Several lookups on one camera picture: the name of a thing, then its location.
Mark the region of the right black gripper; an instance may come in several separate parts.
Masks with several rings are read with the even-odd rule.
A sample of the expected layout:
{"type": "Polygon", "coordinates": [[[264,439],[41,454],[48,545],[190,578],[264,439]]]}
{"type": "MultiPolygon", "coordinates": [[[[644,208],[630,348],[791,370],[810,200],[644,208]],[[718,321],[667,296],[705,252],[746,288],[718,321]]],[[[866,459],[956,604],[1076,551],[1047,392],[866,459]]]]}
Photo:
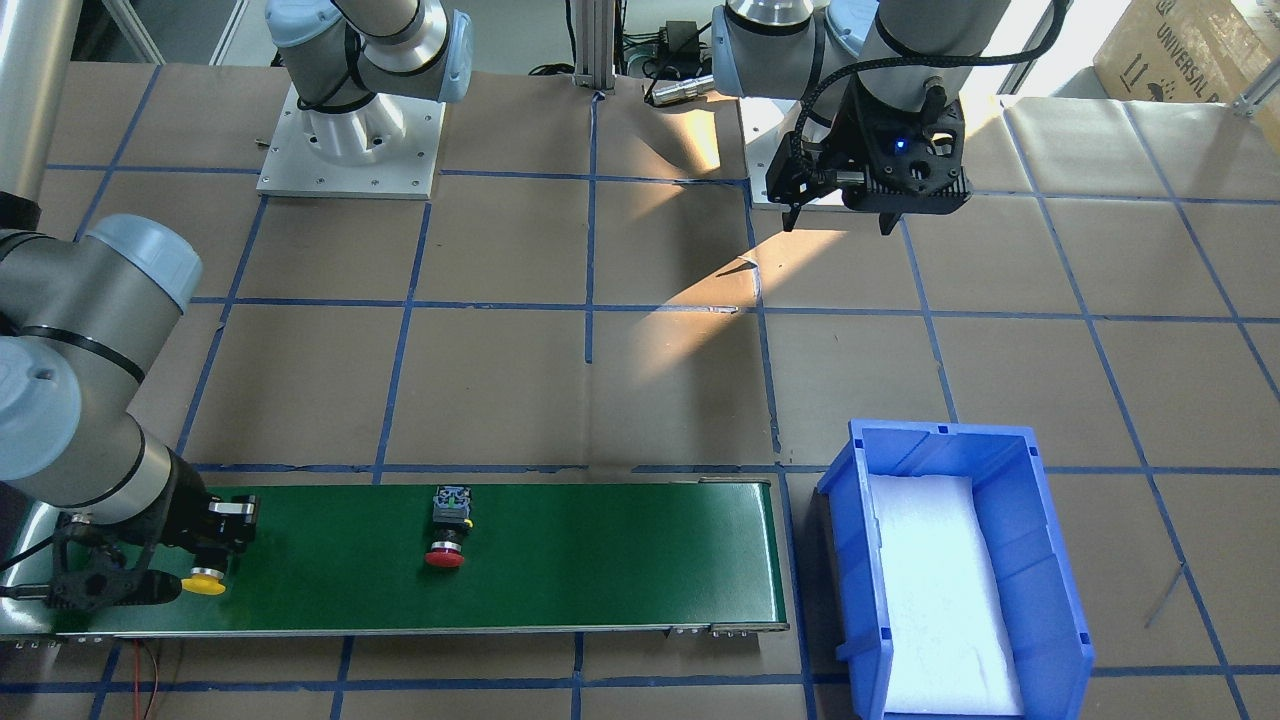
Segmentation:
{"type": "Polygon", "coordinates": [[[214,544],[230,553],[243,553],[256,539],[260,497],[211,495],[202,477],[184,459],[172,451],[169,459],[172,471],[159,542],[188,551],[214,544]]]}

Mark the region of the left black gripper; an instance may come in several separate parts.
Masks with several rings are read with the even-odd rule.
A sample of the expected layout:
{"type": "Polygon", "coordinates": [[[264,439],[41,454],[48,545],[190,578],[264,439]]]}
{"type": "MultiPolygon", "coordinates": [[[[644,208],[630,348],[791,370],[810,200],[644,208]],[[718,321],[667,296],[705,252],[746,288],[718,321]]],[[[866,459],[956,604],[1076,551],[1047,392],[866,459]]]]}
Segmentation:
{"type": "MultiPolygon", "coordinates": [[[[918,110],[850,85],[829,136],[829,164],[864,174],[870,199],[860,211],[878,215],[881,234],[890,236],[905,214],[947,215],[966,202],[965,135],[963,105],[942,85],[925,86],[918,110]]],[[[794,232],[804,208],[787,205],[783,232],[794,232]]]]}

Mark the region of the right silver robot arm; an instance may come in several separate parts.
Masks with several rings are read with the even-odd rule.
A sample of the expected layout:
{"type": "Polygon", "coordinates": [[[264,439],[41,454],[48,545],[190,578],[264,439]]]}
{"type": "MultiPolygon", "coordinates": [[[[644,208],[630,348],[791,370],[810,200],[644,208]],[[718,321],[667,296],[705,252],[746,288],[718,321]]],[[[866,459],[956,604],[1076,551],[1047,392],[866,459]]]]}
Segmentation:
{"type": "MultiPolygon", "coordinates": [[[[238,546],[250,501],[219,501],[129,414],[204,266],[174,231],[101,219],[41,234],[38,191],[78,1],[3,4],[3,483],[132,544],[238,546]]],[[[475,33],[439,1],[270,1],[294,90],[262,168],[275,196],[429,195],[443,105],[475,33]]]]}

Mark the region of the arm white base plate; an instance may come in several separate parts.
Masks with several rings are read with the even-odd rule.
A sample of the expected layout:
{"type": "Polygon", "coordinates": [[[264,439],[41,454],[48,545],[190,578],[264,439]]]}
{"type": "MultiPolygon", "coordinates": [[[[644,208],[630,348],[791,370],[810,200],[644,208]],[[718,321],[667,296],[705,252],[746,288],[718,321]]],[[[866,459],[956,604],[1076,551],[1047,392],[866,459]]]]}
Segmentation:
{"type": "Polygon", "coordinates": [[[289,88],[256,184],[261,195],[431,197],[445,104],[380,94],[356,111],[325,114],[297,101],[289,88]]]}
{"type": "MultiPolygon", "coordinates": [[[[794,131],[800,113],[799,101],[741,97],[739,109],[753,206],[788,214],[790,204],[776,202],[774,192],[786,190],[785,172],[794,168],[788,158],[787,133],[794,131]]],[[[860,211],[869,199],[870,188],[863,183],[849,188],[836,187],[806,202],[803,211],[860,211]]]]}

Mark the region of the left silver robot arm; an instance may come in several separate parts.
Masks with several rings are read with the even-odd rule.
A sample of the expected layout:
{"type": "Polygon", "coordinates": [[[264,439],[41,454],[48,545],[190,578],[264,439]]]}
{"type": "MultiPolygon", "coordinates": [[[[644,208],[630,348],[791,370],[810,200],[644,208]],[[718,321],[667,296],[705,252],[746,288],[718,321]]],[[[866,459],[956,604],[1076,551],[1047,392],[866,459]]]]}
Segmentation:
{"type": "Polygon", "coordinates": [[[716,90],[796,104],[765,167],[785,231],[837,193],[887,234],[905,215],[969,201],[960,90],[975,68],[1043,56],[1069,8],[1050,4],[1038,44],[991,55],[1006,1],[726,1],[710,19],[716,90]]]}

